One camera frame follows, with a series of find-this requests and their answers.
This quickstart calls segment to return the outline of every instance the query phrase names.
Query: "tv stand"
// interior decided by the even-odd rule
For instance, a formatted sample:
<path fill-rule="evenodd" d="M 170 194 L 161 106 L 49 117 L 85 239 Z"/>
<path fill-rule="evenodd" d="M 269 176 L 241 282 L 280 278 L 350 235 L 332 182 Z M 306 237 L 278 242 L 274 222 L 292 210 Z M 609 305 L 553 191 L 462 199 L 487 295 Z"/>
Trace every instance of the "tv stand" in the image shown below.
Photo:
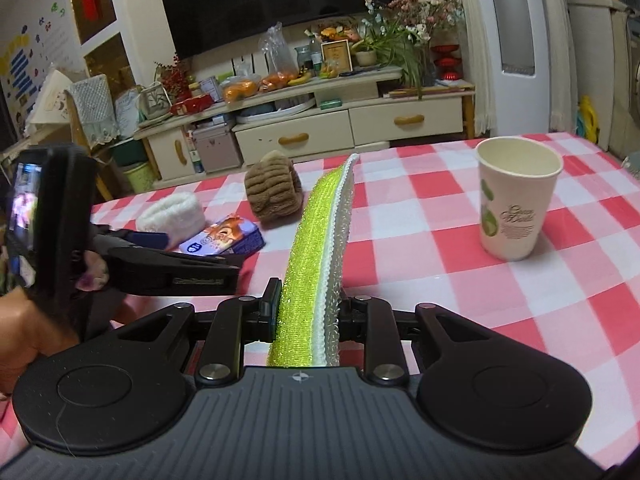
<path fill-rule="evenodd" d="M 134 139 L 145 143 L 149 159 L 162 180 L 156 189 L 197 182 L 216 173 L 195 173 L 188 160 L 183 127 L 195 121 L 280 99 L 312 94 L 316 106 L 293 116 L 236 124 L 233 132 L 244 164 L 218 174 L 244 171 L 266 153 L 280 150 L 295 162 L 382 150 L 389 141 L 465 132 L 473 138 L 474 88 L 426 89 L 416 97 L 381 98 L 378 83 L 400 79 L 401 69 L 386 67 L 335 79 L 313 78 L 309 83 L 259 94 L 239 102 L 215 104 L 202 113 L 179 116 L 139 130 Z M 321 110 L 323 101 L 339 98 L 342 106 Z"/>

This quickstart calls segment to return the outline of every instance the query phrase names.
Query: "drawer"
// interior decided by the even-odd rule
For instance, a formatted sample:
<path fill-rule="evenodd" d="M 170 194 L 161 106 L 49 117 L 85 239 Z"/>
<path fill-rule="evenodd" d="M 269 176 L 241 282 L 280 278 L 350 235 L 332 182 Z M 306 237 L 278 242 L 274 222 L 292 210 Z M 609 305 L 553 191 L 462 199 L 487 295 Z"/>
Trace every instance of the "drawer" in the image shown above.
<path fill-rule="evenodd" d="M 463 131 L 462 98 L 446 97 L 349 110 L 356 146 Z"/>
<path fill-rule="evenodd" d="M 245 164 L 255 164 L 273 150 L 294 157 L 353 148 L 346 110 L 242 130 L 236 139 Z"/>
<path fill-rule="evenodd" d="M 182 128 L 175 128 L 149 137 L 149 145 L 154 152 L 163 180 L 196 173 L 189 155 L 189 147 L 182 134 Z"/>

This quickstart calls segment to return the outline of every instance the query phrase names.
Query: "storage box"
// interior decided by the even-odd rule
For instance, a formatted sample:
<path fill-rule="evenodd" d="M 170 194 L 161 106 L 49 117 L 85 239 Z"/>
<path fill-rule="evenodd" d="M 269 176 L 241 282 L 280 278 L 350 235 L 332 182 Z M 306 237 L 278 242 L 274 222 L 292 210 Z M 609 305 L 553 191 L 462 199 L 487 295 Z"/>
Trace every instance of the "storage box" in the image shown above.
<path fill-rule="evenodd" d="M 236 119 L 231 114 L 220 114 L 193 123 L 197 130 L 203 130 L 212 126 L 219 126 L 220 124 L 224 124 L 227 126 L 227 129 L 230 130 L 236 126 Z"/>
<path fill-rule="evenodd" d="M 196 256 L 253 254 L 264 247 L 257 225 L 237 215 L 229 215 L 180 244 L 180 250 Z"/>
<path fill-rule="evenodd" d="M 209 77 L 200 82 L 200 89 L 205 93 L 209 94 L 213 99 L 213 102 L 219 103 L 223 101 L 222 92 L 220 91 L 220 84 L 215 77 Z"/>
<path fill-rule="evenodd" d="M 225 125 L 195 130 L 193 142 L 207 173 L 242 166 L 236 136 Z"/>
<path fill-rule="evenodd" d="M 213 98 L 209 94 L 203 94 L 176 103 L 171 107 L 171 113 L 173 115 L 199 114 L 207 108 L 211 108 L 213 103 Z"/>

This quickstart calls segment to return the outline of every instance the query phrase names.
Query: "bottle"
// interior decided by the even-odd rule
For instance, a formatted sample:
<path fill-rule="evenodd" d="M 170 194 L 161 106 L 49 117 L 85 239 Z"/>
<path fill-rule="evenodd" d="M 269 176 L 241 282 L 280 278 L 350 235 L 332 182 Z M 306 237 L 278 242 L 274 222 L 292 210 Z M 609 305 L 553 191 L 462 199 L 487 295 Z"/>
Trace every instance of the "bottle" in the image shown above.
<path fill-rule="evenodd" d="M 322 45 L 315 34 L 309 38 L 309 49 L 311 50 L 311 61 L 314 64 L 314 70 L 316 74 L 319 74 L 322 68 Z"/>
<path fill-rule="evenodd" d="M 204 166 L 202 165 L 202 161 L 200 160 L 200 154 L 196 149 L 196 145 L 193 142 L 193 132 L 191 130 L 187 130 L 184 132 L 184 140 L 187 142 L 189 157 L 191 159 L 191 162 L 193 163 L 193 169 L 196 170 L 196 173 L 204 173 Z"/>

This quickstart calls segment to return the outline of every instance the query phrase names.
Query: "person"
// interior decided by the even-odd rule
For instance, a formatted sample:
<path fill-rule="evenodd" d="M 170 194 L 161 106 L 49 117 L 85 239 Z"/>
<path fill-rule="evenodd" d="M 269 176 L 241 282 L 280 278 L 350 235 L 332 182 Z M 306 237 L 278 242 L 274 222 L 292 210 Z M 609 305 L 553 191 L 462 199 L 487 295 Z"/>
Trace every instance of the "person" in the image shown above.
<path fill-rule="evenodd" d="M 76 283 L 85 292 L 101 290 L 108 269 L 96 253 L 85 251 L 86 272 Z M 123 303 L 114 320 L 126 324 L 136 319 L 136 309 Z M 0 418 L 20 375 L 39 356 L 51 356 L 78 344 L 68 325 L 51 319 L 31 301 L 25 291 L 14 288 L 0 297 Z"/>
<path fill-rule="evenodd" d="M 78 336 L 71 327 L 46 316 L 20 287 L 0 298 L 0 402 L 36 357 L 76 344 Z"/>

